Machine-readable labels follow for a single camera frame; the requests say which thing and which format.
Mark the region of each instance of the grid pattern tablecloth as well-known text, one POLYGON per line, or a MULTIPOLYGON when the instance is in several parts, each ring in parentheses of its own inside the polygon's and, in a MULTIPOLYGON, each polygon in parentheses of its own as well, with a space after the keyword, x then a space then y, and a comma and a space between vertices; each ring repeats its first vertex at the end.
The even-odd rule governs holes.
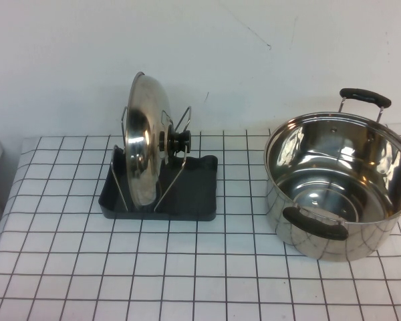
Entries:
POLYGON ((191 155, 219 159, 211 222, 105 219, 119 136, 25 140, 0 224, 0 320, 401 321, 401 219, 365 259, 304 257, 266 221, 269 131, 194 134, 191 155))

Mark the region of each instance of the pot lid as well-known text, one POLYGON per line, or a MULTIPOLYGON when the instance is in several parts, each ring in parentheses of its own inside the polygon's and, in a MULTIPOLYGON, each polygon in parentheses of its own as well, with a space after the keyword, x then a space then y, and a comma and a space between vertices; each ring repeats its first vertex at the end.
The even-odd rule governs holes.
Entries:
POLYGON ((129 190, 137 208, 157 200, 160 188, 156 186, 165 156, 160 133, 168 132, 172 124, 169 115, 164 88, 154 78, 137 73, 129 95, 124 139, 129 190))

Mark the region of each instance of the pot handle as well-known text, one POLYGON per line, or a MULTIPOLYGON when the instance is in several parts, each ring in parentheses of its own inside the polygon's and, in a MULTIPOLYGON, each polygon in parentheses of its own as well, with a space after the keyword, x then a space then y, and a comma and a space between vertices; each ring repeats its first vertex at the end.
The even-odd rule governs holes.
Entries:
POLYGON ((376 122, 380 121, 380 118, 383 114, 383 109, 388 108, 392 103, 389 98, 365 89, 343 88, 340 90, 340 96, 343 99, 340 103, 339 112, 342 112, 343 104, 346 99, 355 99, 361 102, 370 102, 377 105, 377 107, 380 108, 380 112, 376 122))
POLYGON ((349 236, 348 230, 343 225, 328 225, 322 223, 317 219, 312 219, 311 217, 301 214, 297 207, 286 207, 282 211, 282 214, 288 222, 299 229, 324 239, 345 241, 349 236))

